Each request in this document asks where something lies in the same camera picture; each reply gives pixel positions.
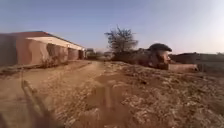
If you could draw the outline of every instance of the sky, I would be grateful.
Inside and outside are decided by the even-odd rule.
[[[224,0],[0,0],[0,32],[46,31],[106,50],[105,32],[131,29],[138,48],[224,52]]]

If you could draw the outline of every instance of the distant tree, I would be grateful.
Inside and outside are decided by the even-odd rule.
[[[115,53],[130,51],[138,44],[130,29],[117,27],[116,30],[111,30],[105,35],[108,38],[109,48]]]

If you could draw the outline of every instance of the dirt path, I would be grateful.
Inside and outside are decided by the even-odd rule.
[[[0,128],[31,128],[34,126],[34,120],[37,118],[32,115],[30,108],[34,111],[39,108],[34,102],[34,96],[29,94],[35,92],[43,81],[60,78],[66,72],[76,70],[86,66],[89,62],[75,62],[67,66],[60,66],[50,69],[32,69],[24,71],[23,79],[29,82],[31,90],[21,87],[21,74],[16,73],[12,76],[6,76],[0,79]]]

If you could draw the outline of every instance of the building wall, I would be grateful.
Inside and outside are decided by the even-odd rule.
[[[78,45],[71,44],[67,41],[60,40],[56,37],[29,37],[28,39],[41,41],[43,43],[55,44],[55,45],[59,45],[62,47],[73,48],[73,49],[77,49],[77,50],[84,50],[84,48],[82,48]]]
[[[0,66],[60,64],[84,58],[83,48],[55,37],[0,35]]]
[[[15,38],[0,35],[0,66],[12,66],[17,64]]]

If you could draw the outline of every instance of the pile of dirt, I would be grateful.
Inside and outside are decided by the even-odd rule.
[[[199,74],[126,66],[130,77],[124,104],[140,124],[157,128],[224,127],[224,85]]]
[[[220,128],[223,83],[201,74],[105,62],[64,74],[38,92],[66,127]]]

